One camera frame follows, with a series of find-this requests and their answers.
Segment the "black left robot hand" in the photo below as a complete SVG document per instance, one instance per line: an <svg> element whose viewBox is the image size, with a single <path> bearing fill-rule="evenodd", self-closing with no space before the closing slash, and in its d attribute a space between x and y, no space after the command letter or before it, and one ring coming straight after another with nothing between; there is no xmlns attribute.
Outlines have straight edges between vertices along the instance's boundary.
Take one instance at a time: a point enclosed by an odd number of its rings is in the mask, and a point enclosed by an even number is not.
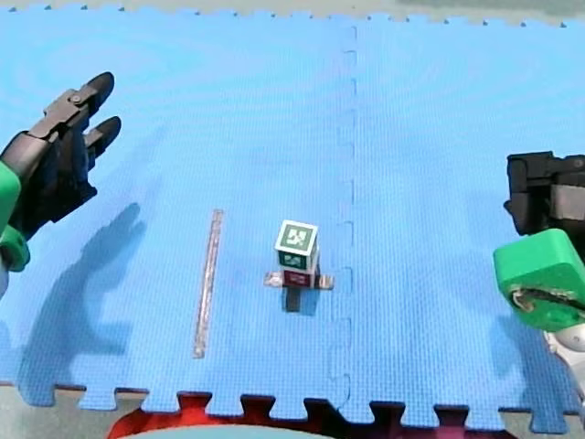
<svg viewBox="0 0 585 439"><path fill-rule="evenodd" d="M64 91L37 123L16 134L1 153L1 162L21 182L8 224L25 239L97 194L89 172L120 133L122 121L113 116L90 129L90 118L110 97L114 84L113 74L105 71L77 90Z"/></svg>

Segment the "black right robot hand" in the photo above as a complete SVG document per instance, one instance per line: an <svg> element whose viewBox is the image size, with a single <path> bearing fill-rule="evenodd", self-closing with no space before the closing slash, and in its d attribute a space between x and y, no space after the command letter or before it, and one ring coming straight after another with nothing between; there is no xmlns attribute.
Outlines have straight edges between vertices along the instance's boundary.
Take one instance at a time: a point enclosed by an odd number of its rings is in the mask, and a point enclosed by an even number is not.
<svg viewBox="0 0 585 439"><path fill-rule="evenodd" d="M504 208L516 232L566 232L584 256L584 156L556 157L551 151L507 157L509 198Z"/></svg>

